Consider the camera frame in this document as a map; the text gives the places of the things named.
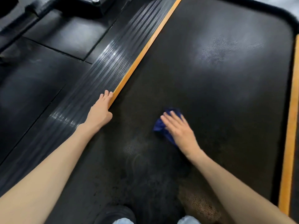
pant leg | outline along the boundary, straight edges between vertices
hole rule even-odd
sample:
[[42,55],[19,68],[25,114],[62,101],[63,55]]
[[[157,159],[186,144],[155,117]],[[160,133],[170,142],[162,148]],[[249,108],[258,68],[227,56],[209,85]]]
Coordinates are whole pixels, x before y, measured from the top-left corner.
[[178,224],[200,224],[200,222],[196,218],[186,215],[178,221]]
[[130,219],[121,218],[121,219],[114,221],[112,224],[134,224],[134,223]]

blue cloth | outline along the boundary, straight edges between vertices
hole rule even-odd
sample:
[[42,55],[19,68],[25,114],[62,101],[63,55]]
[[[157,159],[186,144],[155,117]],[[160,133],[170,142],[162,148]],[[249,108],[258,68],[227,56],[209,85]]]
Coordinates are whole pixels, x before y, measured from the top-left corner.
[[[177,108],[168,108],[165,110],[165,112],[170,115],[170,111],[174,111],[174,113],[178,116],[181,117],[181,112],[179,111],[179,109]],[[174,142],[173,137],[171,136],[171,134],[169,133],[168,130],[165,129],[165,124],[162,122],[161,118],[159,118],[155,125],[154,125],[154,131],[160,132],[162,135],[164,135],[164,137],[166,137],[172,144],[174,144],[175,146],[176,143]]]
[[[130,219],[121,218],[121,219],[114,221],[113,224],[134,224],[134,223],[131,222]],[[200,224],[200,222],[196,218],[187,215],[187,216],[181,218],[178,221],[178,224]]]

black sneaker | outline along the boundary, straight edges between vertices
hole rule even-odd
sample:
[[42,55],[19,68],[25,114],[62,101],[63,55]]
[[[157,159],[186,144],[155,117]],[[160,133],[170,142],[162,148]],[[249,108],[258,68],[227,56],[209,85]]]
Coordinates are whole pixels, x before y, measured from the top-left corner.
[[133,211],[125,206],[117,205],[104,208],[95,220],[95,224],[112,224],[114,221],[127,218],[136,224],[136,217]]

black running belt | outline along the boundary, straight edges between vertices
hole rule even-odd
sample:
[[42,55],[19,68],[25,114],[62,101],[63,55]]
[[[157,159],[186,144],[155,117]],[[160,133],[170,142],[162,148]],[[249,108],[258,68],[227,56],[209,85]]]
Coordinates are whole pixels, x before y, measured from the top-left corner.
[[224,0],[182,0],[111,106],[46,223],[92,223],[125,204],[137,223],[233,223],[202,175],[152,131],[177,107],[201,148],[277,203],[294,45],[284,19]]

